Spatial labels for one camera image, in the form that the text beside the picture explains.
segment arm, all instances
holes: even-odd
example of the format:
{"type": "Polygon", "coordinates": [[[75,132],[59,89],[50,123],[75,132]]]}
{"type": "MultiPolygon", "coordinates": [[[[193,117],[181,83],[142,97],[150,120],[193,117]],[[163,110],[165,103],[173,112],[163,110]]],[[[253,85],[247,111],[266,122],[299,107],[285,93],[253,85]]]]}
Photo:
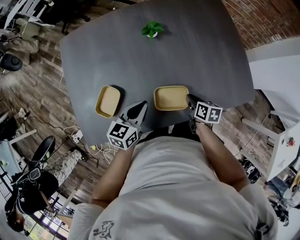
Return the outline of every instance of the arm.
{"type": "Polygon", "coordinates": [[[118,197],[130,167],[134,149],[135,146],[131,146],[126,151],[122,149],[118,151],[115,159],[94,187],[90,203],[106,208],[118,197]]]}
{"type": "Polygon", "coordinates": [[[249,184],[244,168],[208,126],[201,123],[196,125],[196,133],[220,182],[232,186],[239,192],[249,184]]]}

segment yellow tray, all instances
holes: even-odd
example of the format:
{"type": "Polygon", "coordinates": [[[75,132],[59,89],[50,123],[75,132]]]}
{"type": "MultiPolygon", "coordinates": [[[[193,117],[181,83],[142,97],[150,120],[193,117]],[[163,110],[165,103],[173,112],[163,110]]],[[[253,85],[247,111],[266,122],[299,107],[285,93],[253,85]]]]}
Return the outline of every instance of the yellow tray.
{"type": "Polygon", "coordinates": [[[165,86],[154,91],[154,104],[161,111],[176,111],[188,107],[186,96],[188,89],[185,86],[165,86]]]}
{"type": "Polygon", "coordinates": [[[104,118],[113,117],[119,100],[119,90],[111,86],[102,87],[96,103],[96,113],[104,118]]]}

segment tabletop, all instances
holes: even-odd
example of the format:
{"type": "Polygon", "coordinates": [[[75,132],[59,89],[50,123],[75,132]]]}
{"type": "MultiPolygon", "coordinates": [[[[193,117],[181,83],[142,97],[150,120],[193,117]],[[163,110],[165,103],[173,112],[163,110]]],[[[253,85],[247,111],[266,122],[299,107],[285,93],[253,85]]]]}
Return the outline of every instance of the tabletop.
{"type": "Polygon", "coordinates": [[[271,162],[268,167],[268,179],[277,176],[297,158],[300,150],[300,122],[279,134],[275,141],[271,162]]]}
{"type": "Polygon", "coordinates": [[[143,131],[189,120],[188,110],[154,106],[157,87],[184,85],[189,93],[230,108],[254,99],[252,76],[240,37],[220,0],[150,0],[105,14],[62,39],[62,66],[72,106],[87,144],[107,142],[121,110],[148,101],[143,131]],[[166,29],[142,35],[150,21],[166,29]],[[95,112],[101,88],[122,89],[111,119],[95,112]]]}
{"type": "Polygon", "coordinates": [[[10,146],[10,143],[8,141],[2,141],[0,143],[0,159],[3,159],[8,163],[8,165],[2,167],[10,177],[12,175],[15,175],[16,173],[21,172],[21,169],[14,158],[11,148],[12,146],[10,146]]]}

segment potted plant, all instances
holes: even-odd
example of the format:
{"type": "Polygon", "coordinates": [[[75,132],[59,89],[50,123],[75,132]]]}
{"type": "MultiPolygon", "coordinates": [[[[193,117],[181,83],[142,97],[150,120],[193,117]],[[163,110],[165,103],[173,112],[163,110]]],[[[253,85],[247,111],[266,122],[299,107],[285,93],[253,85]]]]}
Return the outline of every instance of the potted plant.
{"type": "Polygon", "coordinates": [[[161,23],[158,23],[156,21],[152,21],[146,25],[142,29],[142,34],[147,35],[149,38],[155,38],[159,32],[165,31],[161,25],[161,23]]]}

